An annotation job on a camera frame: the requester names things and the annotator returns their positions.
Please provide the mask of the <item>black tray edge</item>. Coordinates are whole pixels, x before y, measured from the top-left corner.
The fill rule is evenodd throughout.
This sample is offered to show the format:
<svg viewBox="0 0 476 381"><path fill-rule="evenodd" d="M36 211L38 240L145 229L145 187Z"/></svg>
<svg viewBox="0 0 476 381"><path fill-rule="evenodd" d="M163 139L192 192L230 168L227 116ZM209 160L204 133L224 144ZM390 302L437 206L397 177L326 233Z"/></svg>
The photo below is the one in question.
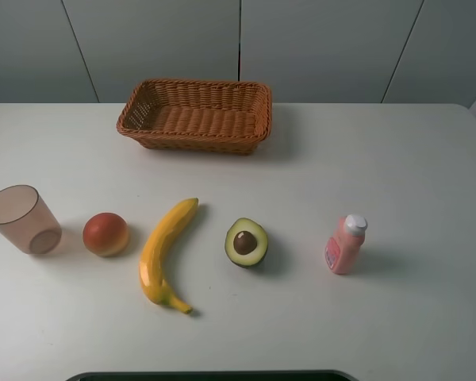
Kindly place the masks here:
<svg viewBox="0 0 476 381"><path fill-rule="evenodd" d="M155 372L88 372L69 380L166 380L166 381L237 381L237 380L356 380L354 376L335 370L308 371L155 371Z"/></svg>

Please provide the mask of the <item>halved avocado with pit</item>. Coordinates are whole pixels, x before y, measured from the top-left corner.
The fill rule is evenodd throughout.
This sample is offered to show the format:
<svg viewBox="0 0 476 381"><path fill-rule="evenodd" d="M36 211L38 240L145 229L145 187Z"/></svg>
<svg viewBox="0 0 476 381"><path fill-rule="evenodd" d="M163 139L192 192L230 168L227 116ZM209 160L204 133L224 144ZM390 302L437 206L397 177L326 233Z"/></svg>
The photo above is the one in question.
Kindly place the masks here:
<svg viewBox="0 0 476 381"><path fill-rule="evenodd" d="M267 255L266 230L252 219L241 217L229 228L225 238L225 253L239 267L254 267Z"/></svg>

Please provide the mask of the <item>translucent brown plastic cup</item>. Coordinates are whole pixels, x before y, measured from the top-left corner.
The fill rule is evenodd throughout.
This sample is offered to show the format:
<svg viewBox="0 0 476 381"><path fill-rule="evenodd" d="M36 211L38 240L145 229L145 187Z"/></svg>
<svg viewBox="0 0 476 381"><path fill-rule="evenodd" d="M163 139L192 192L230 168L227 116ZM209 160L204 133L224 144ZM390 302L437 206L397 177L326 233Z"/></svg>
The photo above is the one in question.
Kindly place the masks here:
<svg viewBox="0 0 476 381"><path fill-rule="evenodd" d="M62 228L37 189L21 184L0 190L0 233L23 253L41 255L60 243Z"/></svg>

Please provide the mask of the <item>red orange peach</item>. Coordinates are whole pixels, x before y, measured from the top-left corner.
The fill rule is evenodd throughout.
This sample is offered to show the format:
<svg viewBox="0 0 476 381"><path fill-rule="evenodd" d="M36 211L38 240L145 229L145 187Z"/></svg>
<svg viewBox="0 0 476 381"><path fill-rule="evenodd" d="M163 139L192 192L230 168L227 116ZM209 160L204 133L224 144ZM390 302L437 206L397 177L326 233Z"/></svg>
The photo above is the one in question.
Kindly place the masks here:
<svg viewBox="0 0 476 381"><path fill-rule="evenodd" d="M94 215L83 228L83 244L100 257L116 256L129 243L129 227L126 221L114 213Z"/></svg>

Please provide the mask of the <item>yellow banana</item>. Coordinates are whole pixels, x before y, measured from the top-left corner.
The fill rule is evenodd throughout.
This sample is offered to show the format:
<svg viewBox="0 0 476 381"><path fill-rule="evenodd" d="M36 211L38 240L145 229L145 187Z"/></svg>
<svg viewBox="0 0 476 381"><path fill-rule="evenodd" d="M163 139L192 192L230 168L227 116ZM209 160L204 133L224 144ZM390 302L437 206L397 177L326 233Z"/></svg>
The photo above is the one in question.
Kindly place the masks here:
<svg viewBox="0 0 476 381"><path fill-rule="evenodd" d="M157 306L167 306L183 314L191 314L193 307L174 292L163 272L163 262L175 239L194 218L198 205L198 198L187 198L169 210L147 239L139 261L140 285L145 297Z"/></svg>

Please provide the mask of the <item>brown wicker basket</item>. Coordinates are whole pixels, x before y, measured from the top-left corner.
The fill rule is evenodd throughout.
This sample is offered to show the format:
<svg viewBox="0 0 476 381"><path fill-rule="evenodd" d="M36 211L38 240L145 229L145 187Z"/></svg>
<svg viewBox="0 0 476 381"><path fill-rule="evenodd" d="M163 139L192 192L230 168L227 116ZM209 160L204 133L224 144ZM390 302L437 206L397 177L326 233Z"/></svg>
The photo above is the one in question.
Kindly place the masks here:
<svg viewBox="0 0 476 381"><path fill-rule="evenodd" d="M272 126L269 86L256 82L147 79L117 131L148 149L252 154Z"/></svg>

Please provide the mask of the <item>pink bottle white cap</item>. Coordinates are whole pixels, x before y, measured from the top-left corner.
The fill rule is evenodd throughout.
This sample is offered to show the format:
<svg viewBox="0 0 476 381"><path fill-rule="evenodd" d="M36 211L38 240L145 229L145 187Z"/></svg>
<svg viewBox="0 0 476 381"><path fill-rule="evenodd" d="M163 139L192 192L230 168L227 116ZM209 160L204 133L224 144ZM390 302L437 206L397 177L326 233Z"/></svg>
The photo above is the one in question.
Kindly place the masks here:
<svg viewBox="0 0 476 381"><path fill-rule="evenodd" d="M361 215L340 218L324 249L324 259L334 274L344 275L351 270L365 241L367 227L368 222Z"/></svg>

